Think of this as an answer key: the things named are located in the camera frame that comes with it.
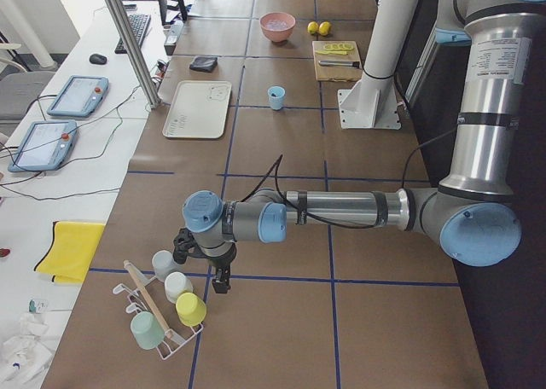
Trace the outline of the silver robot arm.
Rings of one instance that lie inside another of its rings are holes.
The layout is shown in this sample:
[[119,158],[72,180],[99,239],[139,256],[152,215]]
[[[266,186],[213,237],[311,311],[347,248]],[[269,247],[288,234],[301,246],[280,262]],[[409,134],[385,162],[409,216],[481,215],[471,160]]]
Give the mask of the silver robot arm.
[[240,201],[208,190],[183,204],[173,259],[202,258],[212,286],[229,291],[238,241],[280,242],[290,223],[348,229],[393,225],[427,235],[451,258],[483,267],[509,257],[521,225],[506,174],[532,41],[545,27],[545,0],[439,0],[436,39],[466,44],[468,67],[450,173],[435,188],[315,192],[255,188]]

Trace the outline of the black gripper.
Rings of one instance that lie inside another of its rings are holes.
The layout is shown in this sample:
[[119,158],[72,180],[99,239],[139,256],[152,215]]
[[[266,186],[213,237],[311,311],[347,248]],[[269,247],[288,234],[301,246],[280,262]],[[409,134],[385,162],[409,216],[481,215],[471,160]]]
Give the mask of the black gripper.
[[215,247],[206,247],[201,236],[195,239],[194,234],[187,228],[180,229],[173,240],[172,257],[177,264],[184,264],[187,258],[207,259],[216,269],[212,279],[215,293],[226,294],[230,289],[230,264],[236,256],[235,243],[221,241]]

